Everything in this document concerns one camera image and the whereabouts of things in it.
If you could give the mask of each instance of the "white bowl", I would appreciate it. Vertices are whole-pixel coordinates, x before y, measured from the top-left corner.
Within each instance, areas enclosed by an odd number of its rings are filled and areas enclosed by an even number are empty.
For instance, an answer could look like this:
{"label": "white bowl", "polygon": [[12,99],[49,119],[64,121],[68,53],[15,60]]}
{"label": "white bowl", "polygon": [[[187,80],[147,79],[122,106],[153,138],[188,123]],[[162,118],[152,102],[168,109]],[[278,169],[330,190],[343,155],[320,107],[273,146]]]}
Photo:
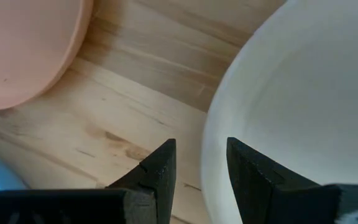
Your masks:
{"label": "white bowl", "polygon": [[229,136],[319,184],[358,183],[358,1],[286,2],[230,66],[203,139],[213,223],[241,223]]}

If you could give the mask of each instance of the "pink bowl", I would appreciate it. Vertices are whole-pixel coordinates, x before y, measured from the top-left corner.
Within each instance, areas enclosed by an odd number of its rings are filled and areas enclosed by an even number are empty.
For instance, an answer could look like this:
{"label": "pink bowl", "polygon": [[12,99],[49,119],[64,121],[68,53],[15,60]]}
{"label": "pink bowl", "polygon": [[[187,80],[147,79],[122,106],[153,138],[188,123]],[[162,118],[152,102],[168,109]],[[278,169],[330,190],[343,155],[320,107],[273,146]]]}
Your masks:
{"label": "pink bowl", "polygon": [[51,87],[74,59],[93,0],[0,0],[0,109]]}

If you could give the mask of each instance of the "pink plate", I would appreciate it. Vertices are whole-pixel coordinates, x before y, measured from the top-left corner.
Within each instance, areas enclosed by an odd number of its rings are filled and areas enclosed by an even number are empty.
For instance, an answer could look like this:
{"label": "pink plate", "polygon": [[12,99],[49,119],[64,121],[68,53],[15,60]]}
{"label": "pink plate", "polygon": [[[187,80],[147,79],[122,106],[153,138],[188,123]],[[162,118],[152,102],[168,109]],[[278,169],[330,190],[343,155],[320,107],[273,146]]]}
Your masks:
{"label": "pink plate", "polygon": [[93,0],[0,0],[0,109],[51,87],[74,59]]}

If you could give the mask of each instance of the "light wood grain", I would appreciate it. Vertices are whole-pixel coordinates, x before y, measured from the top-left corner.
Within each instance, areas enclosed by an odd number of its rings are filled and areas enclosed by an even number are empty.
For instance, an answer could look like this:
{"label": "light wood grain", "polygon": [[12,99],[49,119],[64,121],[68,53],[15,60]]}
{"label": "light wood grain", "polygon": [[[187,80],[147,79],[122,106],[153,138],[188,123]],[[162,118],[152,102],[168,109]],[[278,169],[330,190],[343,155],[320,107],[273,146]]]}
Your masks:
{"label": "light wood grain", "polygon": [[172,223],[208,223],[206,112],[273,0],[100,0],[84,44],[41,97],[0,111],[0,158],[32,188],[95,188],[177,139]]}

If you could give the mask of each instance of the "white plate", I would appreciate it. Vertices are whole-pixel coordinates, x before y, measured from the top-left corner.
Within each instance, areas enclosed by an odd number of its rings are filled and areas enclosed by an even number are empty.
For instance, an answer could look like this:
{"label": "white plate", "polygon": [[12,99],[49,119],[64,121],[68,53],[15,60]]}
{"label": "white plate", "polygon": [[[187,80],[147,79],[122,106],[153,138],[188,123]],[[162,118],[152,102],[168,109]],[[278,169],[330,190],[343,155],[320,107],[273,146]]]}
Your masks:
{"label": "white plate", "polygon": [[286,2],[230,66],[203,139],[202,188],[214,223],[241,223],[229,136],[317,183],[358,183],[358,1]]}

